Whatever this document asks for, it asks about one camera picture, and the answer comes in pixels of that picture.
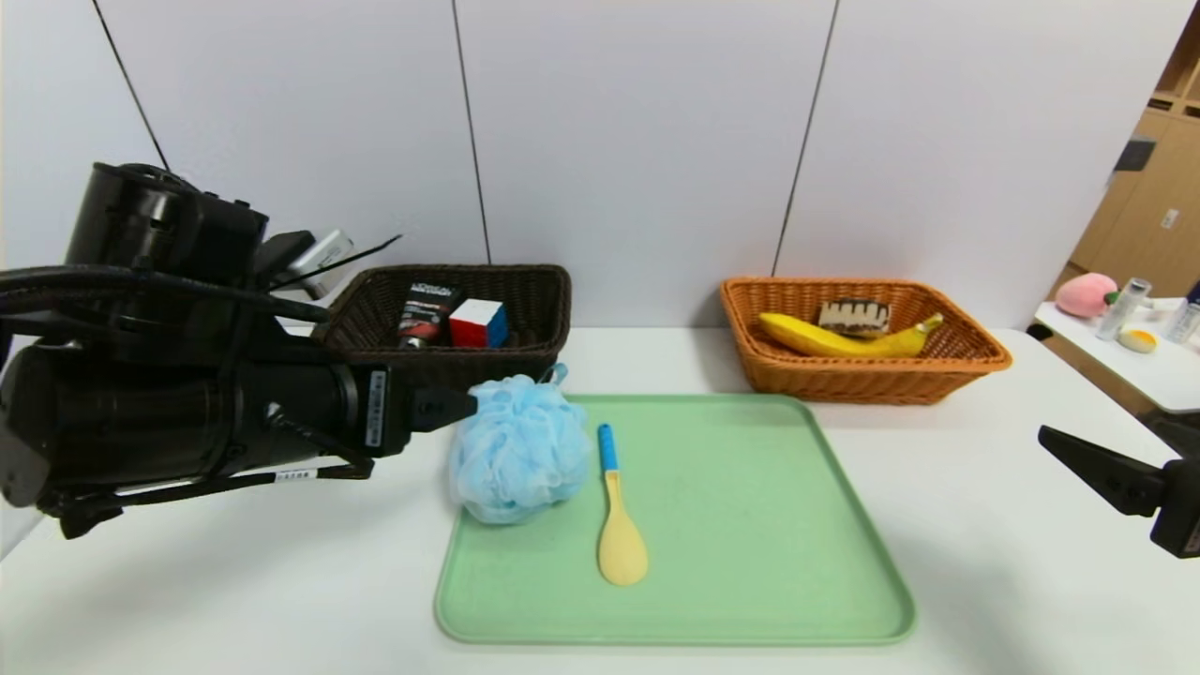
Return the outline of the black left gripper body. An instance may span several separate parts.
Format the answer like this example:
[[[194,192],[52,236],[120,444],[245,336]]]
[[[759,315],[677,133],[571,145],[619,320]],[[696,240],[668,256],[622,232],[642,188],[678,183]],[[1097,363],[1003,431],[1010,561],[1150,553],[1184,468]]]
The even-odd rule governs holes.
[[[394,371],[372,364],[270,364],[254,372],[254,466],[335,456],[394,456],[408,441],[395,431],[403,400]]]

